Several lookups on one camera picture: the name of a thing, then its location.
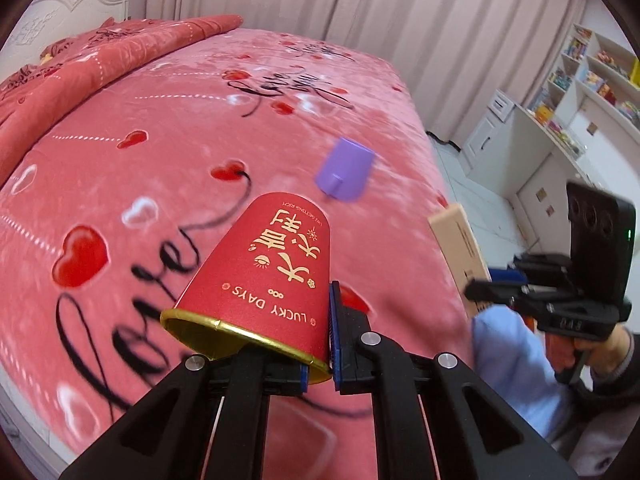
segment chinese characters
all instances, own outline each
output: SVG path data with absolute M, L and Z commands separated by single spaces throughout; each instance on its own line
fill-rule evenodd
M 269 226 L 280 228 L 283 229 L 283 231 L 293 234 L 292 247 L 293 244 L 296 244 L 296 246 L 300 249 L 301 252 L 298 253 L 299 256 L 302 256 L 302 254 L 304 254 L 305 258 L 311 257 L 313 259 L 317 259 L 318 254 L 320 254 L 320 249 L 315 246 L 310 246 L 309 240 L 306 238 L 306 236 L 298 232 L 298 230 L 302 227 L 302 220 L 296 219 L 296 216 L 296 213 L 291 214 L 286 209 L 278 209 L 271 219 Z M 254 243 L 249 246 L 248 250 L 254 251 L 256 248 L 255 244 L 265 245 L 268 250 L 278 250 L 278 256 L 283 260 L 284 265 L 286 266 L 280 265 L 277 266 L 277 269 L 287 277 L 287 281 L 291 282 L 292 280 L 296 280 L 300 283 L 306 283 L 309 288 L 315 288 L 316 284 L 310 276 L 309 268 L 301 265 L 295 265 L 289 253 L 287 253 L 286 232 L 275 231 L 274 229 L 266 228 L 254 240 Z M 318 238 L 315 232 L 315 228 L 309 230 L 308 232 L 313 232 L 313 240 L 316 240 Z

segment cable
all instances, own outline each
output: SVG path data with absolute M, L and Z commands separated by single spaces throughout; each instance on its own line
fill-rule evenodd
M 443 146 L 447 146 L 447 145 L 452 146 L 458 153 L 460 153 L 460 151 L 462 151 L 462 150 L 460 150 L 460 147 L 455 142 L 453 142 L 453 140 L 440 140 L 438 138 L 438 136 L 436 134 L 434 134 L 433 132 L 430 132 L 429 130 L 425 130 L 424 132 L 428 136 L 430 136 L 431 139 L 435 140 L 438 144 L 441 144 Z

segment purple plastic cup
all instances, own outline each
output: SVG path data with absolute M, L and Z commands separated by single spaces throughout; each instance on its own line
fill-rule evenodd
M 353 202 L 367 184 L 376 153 L 349 139 L 340 139 L 316 176 L 316 185 L 327 195 Z

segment bed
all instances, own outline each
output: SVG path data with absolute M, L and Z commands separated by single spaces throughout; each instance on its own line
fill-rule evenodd
M 0 84 L 0 363 L 67 461 L 180 362 L 188 349 L 160 312 L 267 192 L 322 209 L 331 279 L 374 330 L 471 364 L 427 222 L 444 183 L 396 72 L 241 23 L 106 20 Z M 314 183 L 341 137 L 376 153 L 354 203 Z M 339 397 L 331 381 L 308 399 L 346 416 L 275 399 L 264 477 L 376 478 L 370 399 Z

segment white headboard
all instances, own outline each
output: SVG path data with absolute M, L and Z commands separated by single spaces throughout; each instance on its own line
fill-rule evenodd
M 129 0 L 33 0 L 0 50 L 0 82 L 27 63 L 39 64 L 51 43 L 127 19 Z

